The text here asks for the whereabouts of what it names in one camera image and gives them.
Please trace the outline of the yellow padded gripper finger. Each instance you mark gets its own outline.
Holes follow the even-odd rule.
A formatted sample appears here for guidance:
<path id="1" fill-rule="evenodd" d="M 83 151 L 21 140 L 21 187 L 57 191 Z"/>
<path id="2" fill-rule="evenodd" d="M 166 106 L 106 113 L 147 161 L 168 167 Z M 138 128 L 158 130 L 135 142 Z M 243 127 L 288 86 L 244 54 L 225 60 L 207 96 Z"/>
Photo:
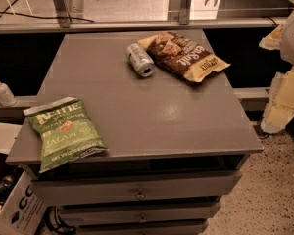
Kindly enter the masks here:
<path id="1" fill-rule="evenodd" d="M 280 24 L 270 34 L 262 38 L 262 40 L 259 43 L 259 46 L 267 50 L 279 50 L 282 30 L 283 24 Z"/>
<path id="2" fill-rule="evenodd" d="M 294 66 L 286 74 L 278 72 L 269 89 L 261 130 L 275 134 L 283 130 L 294 118 Z"/>

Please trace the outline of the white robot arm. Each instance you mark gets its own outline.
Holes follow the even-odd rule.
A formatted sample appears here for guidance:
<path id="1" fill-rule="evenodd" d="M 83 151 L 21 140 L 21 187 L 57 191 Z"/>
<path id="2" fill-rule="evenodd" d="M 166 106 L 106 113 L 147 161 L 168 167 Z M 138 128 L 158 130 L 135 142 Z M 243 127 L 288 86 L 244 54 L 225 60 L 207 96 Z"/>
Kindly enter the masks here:
<path id="1" fill-rule="evenodd" d="M 283 130 L 294 118 L 294 11 L 286 22 L 264 37 L 259 46 L 268 50 L 279 50 L 283 61 L 292 65 L 286 74 L 278 72 L 269 89 L 261 130 L 274 134 Z"/>

